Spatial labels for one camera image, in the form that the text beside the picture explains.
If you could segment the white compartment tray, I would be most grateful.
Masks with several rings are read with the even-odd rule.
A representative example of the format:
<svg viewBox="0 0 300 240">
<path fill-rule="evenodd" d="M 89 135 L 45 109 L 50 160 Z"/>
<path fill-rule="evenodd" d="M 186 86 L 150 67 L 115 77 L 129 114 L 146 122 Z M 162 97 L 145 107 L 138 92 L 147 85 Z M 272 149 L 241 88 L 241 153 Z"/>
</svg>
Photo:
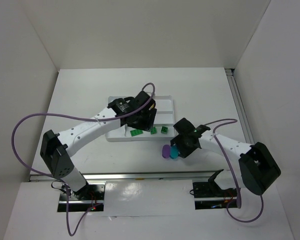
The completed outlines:
<svg viewBox="0 0 300 240">
<path fill-rule="evenodd" d="M 134 128 L 122 126 L 105 134 L 108 142 L 131 142 L 131 141 L 170 141 L 175 137 L 176 131 L 173 128 L 175 121 L 173 97 L 170 95 L 155 96 L 157 113 L 154 120 L 157 134 L 143 131 L 143 134 L 131 137 L 130 131 Z M 162 126 L 168 127 L 168 133 L 161 133 Z"/>
</svg>

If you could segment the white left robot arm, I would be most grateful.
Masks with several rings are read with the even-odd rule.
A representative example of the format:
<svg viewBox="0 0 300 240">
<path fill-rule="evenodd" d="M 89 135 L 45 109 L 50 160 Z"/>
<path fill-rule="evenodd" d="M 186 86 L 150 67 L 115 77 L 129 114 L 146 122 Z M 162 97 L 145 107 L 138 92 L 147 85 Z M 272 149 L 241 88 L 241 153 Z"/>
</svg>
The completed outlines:
<svg viewBox="0 0 300 240">
<path fill-rule="evenodd" d="M 88 121 L 59 133 L 45 132 L 40 156 L 54 179 L 64 182 L 79 199 L 86 198 L 92 188 L 71 158 L 98 137 L 123 126 L 149 132 L 156 113 L 156 101 L 144 90 L 135 97 L 116 98 Z"/>
</svg>

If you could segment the teal oval lego brick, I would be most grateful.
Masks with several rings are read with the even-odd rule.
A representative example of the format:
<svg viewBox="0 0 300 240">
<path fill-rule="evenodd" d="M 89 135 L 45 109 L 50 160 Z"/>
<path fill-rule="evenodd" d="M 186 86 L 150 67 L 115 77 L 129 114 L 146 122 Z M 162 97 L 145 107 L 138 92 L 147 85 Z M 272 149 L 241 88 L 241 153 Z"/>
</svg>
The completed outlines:
<svg viewBox="0 0 300 240">
<path fill-rule="evenodd" d="M 169 157 L 174 161 L 176 161 L 177 158 L 179 157 L 179 150 L 176 145 L 170 147 Z"/>
</svg>

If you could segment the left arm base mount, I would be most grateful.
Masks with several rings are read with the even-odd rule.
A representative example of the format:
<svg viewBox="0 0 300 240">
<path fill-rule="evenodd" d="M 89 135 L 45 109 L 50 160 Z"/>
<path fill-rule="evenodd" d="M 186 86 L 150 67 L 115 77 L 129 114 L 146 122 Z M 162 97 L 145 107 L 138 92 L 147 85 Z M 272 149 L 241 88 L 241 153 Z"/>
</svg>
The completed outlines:
<svg viewBox="0 0 300 240">
<path fill-rule="evenodd" d="M 105 199 L 105 183 L 91 183 L 89 190 L 84 193 L 83 196 L 76 195 L 71 189 L 69 194 L 66 193 L 66 187 L 59 181 L 53 181 L 51 188 L 59 191 L 59 200 L 57 206 L 58 213 L 66 212 L 67 197 L 69 202 L 69 212 L 85 212 L 88 208 L 91 208 L 91 212 L 103 212 L 104 211 L 104 199 Z"/>
</svg>

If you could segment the green long lego brick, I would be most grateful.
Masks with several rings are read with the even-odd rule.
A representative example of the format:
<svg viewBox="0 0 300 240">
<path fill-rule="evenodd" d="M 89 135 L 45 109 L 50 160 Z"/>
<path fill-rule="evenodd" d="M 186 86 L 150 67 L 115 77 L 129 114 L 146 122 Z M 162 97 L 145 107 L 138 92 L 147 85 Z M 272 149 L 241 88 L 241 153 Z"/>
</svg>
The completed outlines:
<svg viewBox="0 0 300 240">
<path fill-rule="evenodd" d="M 136 137 L 136 136 L 139 136 L 141 134 L 143 134 L 144 132 L 140 129 L 134 129 L 134 130 L 131 130 L 130 131 L 130 135 L 131 137 Z"/>
</svg>

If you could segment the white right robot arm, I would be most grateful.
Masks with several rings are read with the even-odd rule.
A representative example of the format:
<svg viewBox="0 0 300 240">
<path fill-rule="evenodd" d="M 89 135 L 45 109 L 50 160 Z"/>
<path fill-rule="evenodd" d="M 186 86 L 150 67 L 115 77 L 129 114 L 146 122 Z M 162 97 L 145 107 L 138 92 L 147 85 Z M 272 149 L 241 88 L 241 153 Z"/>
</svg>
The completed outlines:
<svg viewBox="0 0 300 240">
<path fill-rule="evenodd" d="M 177 135 L 170 141 L 176 146 L 178 155 L 185 159 L 197 149 L 203 149 L 224 156 L 231 171 L 238 164 L 241 181 L 251 193 L 261 196 L 281 175 L 281 169 L 267 146 L 240 142 L 217 132 L 217 129 L 237 120 L 221 119 L 221 124 L 213 129 L 206 125 L 195 127 L 189 120 L 182 118 L 173 125 Z"/>
</svg>

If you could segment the purple oval lego brick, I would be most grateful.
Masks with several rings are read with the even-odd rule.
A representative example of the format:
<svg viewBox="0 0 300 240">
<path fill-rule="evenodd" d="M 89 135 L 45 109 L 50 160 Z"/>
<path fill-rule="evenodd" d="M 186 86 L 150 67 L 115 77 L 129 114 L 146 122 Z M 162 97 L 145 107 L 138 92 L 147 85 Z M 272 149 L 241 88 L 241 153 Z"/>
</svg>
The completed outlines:
<svg viewBox="0 0 300 240">
<path fill-rule="evenodd" d="M 171 146 L 168 144 L 165 144 L 162 147 L 161 155 L 164 159 L 169 159 L 171 154 Z"/>
</svg>

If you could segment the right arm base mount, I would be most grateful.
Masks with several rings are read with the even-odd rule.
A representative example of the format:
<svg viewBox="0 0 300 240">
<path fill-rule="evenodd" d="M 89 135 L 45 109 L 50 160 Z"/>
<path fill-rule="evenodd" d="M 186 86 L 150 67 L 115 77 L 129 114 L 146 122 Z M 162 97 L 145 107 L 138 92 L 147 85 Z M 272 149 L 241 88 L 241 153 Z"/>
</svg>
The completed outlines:
<svg viewBox="0 0 300 240">
<path fill-rule="evenodd" d="M 196 210 L 214 210 L 237 208 L 237 190 L 235 188 L 221 189 L 215 182 L 217 176 L 224 170 L 216 171 L 206 181 L 195 181 L 189 194 L 194 197 Z"/>
</svg>

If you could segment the green rounded lego brick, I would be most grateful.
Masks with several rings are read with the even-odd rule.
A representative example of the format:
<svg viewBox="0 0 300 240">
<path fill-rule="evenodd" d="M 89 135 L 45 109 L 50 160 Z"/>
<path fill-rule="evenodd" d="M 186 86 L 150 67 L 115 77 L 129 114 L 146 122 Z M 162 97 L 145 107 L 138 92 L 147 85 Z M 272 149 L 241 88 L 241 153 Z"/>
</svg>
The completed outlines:
<svg viewBox="0 0 300 240">
<path fill-rule="evenodd" d="M 162 126 L 162 127 L 161 127 L 161 131 L 160 131 L 160 132 L 161 132 L 162 134 L 167 134 L 168 131 L 169 131 L 168 127 L 166 127 L 166 126 Z"/>
</svg>

